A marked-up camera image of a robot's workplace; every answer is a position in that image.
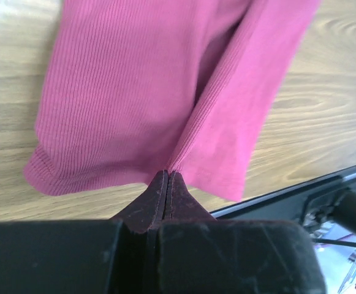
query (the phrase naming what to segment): wooden table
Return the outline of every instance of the wooden table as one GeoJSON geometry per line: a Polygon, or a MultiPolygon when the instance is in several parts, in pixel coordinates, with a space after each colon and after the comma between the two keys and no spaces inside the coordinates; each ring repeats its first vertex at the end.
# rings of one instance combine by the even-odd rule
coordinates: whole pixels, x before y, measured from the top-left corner
{"type": "MultiPolygon", "coordinates": [[[[0,1],[0,220],[109,217],[144,189],[46,197],[23,179],[61,6],[61,0],[0,1]]],[[[355,164],[356,0],[323,0],[263,128],[245,197],[355,164]]],[[[229,204],[191,192],[208,210],[229,204]]]]}

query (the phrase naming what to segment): pink garment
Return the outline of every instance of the pink garment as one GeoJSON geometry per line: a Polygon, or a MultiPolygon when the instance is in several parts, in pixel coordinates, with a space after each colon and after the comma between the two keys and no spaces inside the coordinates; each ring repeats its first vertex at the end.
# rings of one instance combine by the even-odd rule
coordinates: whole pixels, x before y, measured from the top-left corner
{"type": "Polygon", "coordinates": [[[319,0],[66,0],[25,177],[62,195],[157,171],[239,200],[319,0]]]}

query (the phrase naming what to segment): wood grain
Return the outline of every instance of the wood grain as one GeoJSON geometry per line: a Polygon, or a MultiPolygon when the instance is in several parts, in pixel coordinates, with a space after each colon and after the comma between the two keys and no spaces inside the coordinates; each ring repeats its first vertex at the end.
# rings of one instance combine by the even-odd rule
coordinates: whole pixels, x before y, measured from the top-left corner
{"type": "MultiPolygon", "coordinates": [[[[46,197],[23,179],[60,0],[0,0],[0,221],[108,217],[134,184],[46,197]]],[[[245,196],[356,164],[356,1],[323,0],[253,154],[245,196]]],[[[230,204],[191,189],[208,210],[230,204]]]]}

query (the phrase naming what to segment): ribbed fabric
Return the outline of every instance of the ribbed fabric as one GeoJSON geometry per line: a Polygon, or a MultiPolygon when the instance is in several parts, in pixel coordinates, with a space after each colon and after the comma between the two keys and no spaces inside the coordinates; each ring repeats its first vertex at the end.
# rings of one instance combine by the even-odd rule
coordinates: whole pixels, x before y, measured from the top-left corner
{"type": "Polygon", "coordinates": [[[319,0],[66,0],[25,177],[62,195],[158,170],[229,200],[319,0]]]}

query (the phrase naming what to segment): black metal frame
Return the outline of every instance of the black metal frame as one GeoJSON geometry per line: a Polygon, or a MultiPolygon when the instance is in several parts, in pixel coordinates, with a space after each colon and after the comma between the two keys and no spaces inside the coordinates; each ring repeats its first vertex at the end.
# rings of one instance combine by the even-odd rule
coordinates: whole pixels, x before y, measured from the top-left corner
{"type": "Polygon", "coordinates": [[[356,165],[344,170],[245,200],[211,212],[216,219],[268,219],[302,222],[313,195],[333,198],[340,189],[356,192],[356,165]]]}

